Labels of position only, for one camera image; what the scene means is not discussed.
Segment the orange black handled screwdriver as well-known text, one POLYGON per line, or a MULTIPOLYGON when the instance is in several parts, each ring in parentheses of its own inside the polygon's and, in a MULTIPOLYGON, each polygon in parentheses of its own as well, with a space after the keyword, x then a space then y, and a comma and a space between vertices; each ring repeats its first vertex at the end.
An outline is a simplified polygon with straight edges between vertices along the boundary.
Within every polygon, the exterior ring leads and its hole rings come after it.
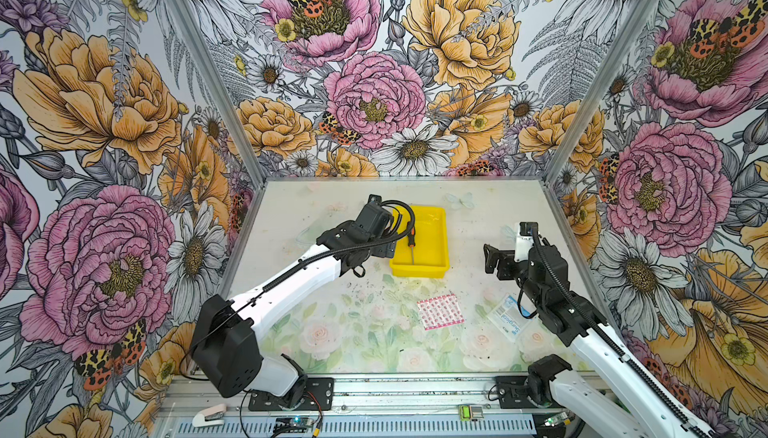
POLYGON ((416 225, 414 221, 411 221, 408 224, 408 236, 407 236, 407 246, 410 253, 410 263, 412 265, 415 264, 415 248, 416 248, 416 225))

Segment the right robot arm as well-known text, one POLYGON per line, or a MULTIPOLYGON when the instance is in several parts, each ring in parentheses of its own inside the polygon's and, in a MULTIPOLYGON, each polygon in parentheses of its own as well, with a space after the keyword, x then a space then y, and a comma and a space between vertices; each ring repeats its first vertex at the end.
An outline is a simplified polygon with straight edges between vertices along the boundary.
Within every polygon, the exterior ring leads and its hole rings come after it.
POLYGON ((588 299, 571 290, 567 261, 540 236, 537 223, 520 223, 514 249, 486 244, 483 253, 486 273, 514 281, 533 303, 535 318, 613 393, 602 394, 550 354, 528 369, 526 396, 532 403, 559 405, 603 437, 718 436, 641 364, 588 299))

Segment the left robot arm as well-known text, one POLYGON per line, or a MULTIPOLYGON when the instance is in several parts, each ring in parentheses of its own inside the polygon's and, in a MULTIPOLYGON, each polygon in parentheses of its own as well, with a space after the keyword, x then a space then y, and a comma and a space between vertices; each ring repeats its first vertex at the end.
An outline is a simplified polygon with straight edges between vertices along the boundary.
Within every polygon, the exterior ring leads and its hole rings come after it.
POLYGON ((187 358, 224 398, 266 393, 293 409, 309 395, 307 373, 286 355, 267 356, 261 340, 305 298, 347 272, 365 274, 371 257, 391 258, 414 228, 413 209, 378 195, 354 220, 324 231, 294 263, 230 298, 216 294, 200 309, 187 358))

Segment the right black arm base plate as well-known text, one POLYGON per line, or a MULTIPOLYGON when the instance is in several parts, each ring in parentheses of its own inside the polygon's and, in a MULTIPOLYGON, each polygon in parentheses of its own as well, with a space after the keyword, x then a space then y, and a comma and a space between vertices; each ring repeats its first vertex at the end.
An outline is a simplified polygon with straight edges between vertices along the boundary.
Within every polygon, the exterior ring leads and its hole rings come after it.
POLYGON ((536 376, 497 376, 493 391, 502 409, 562 408, 549 385, 550 382, 536 376))

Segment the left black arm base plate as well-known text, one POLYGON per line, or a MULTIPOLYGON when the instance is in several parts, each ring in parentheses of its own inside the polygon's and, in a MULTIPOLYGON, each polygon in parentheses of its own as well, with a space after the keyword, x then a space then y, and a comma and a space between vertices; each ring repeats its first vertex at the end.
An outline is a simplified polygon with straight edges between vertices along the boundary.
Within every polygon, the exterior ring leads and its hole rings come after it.
POLYGON ((251 412, 330 411, 335 380, 309 376, 301 378, 289 392, 277 397, 267 392, 252 392, 247 408, 251 412))

